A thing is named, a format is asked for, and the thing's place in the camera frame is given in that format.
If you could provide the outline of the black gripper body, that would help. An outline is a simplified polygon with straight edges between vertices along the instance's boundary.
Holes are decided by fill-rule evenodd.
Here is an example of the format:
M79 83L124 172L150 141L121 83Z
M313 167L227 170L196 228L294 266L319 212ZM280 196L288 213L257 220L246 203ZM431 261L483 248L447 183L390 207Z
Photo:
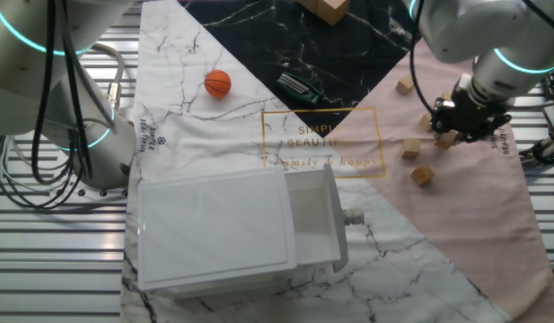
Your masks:
M465 104L456 105L451 100L438 99L437 109L444 113L445 131L492 135L510 121L510 115L504 111L496 113L493 109L485 109L471 100Z

